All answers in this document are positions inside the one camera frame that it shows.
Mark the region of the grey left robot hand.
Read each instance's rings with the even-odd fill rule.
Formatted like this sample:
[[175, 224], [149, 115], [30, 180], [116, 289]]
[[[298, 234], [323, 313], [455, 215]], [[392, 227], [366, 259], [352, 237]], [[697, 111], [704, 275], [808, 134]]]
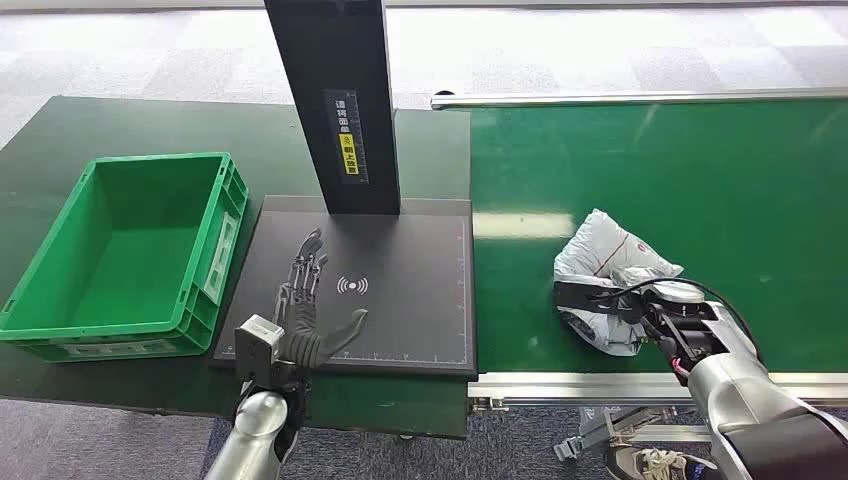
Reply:
[[280, 285], [275, 322], [282, 326], [280, 358], [306, 368], [317, 368], [343, 350], [361, 333], [369, 311], [356, 309], [351, 319], [333, 332], [323, 335], [318, 328], [318, 287], [328, 256], [323, 247], [322, 231], [311, 231], [292, 260], [286, 280]]

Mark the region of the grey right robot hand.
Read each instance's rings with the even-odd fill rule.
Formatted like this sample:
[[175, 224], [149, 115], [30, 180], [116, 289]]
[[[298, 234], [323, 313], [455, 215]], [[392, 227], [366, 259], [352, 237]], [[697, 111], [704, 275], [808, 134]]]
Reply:
[[556, 281], [553, 303], [557, 307], [614, 315], [635, 325], [645, 317], [648, 307], [639, 293], [618, 287]]

